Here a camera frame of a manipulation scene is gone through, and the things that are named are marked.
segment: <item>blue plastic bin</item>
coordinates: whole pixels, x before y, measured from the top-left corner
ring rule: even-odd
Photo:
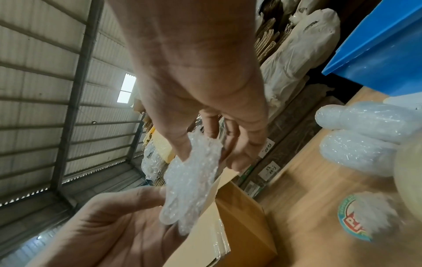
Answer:
[[[383,0],[322,72],[390,96],[422,91],[422,0]]]

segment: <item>wooden tabletop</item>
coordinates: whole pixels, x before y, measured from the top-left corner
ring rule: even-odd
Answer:
[[[349,104],[384,98],[364,87]],[[422,266],[421,229],[388,243],[361,241],[342,229],[337,210],[348,195],[396,189],[392,178],[370,177],[323,159],[319,145],[327,133],[321,130],[258,196],[279,253],[270,266]]]

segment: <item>warehouse ceiling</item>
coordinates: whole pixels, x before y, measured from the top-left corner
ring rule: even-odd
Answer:
[[[117,99],[133,68],[110,8],[90,21],[93,1],[0,0],[0,205],[128,154],[141,118]]]

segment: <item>colorful logo sticker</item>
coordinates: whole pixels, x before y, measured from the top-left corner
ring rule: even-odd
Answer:
[[[343,200],[340,207],[338,208],[338,219],[340,220],[340,224],[346,232],[356,238],[370,242],[371,238],[368,236],[365,229],[358,221],[355,220],[353,206],[355,200],[356,198],[354,195],[350,195],[345,200]]]

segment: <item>skylight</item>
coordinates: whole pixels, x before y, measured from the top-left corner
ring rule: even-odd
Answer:
[[[133,86],[135,85],[136,77],[130,74],[126,74],[124,76],[122,88],[120,89],[119,97],[117,98],[117,103],[125,103],[129,102],[131,97],[131,93],[133,90]]]

